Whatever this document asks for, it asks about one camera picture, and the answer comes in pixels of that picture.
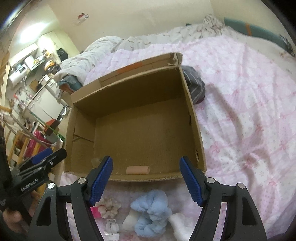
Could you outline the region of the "person's left hand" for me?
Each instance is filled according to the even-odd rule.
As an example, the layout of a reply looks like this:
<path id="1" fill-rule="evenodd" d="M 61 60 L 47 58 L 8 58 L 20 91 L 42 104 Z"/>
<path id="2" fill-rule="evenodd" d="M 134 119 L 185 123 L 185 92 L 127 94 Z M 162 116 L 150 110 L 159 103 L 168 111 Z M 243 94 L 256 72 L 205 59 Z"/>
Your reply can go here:
<path id="1" fill-rule="evenodd" d="M 38 192 L 33 191 L 31 193 L 31 198 L 32 198 L 32 204 L 28 212 L 30 216 L 33 217 L 41 196 Z M 3 213 L 3 218 L 4 218 L 4 222 L 6 223 L 6 225 L 11 231 L 16 233 L 21 233 L 24 235 L 27 233 L 28 231 L 27 224 L 23 221 L 22 215 L 20 214 L 19 211 L 17 210 L 13 211 L 13 210 L 7 209 Z"/>

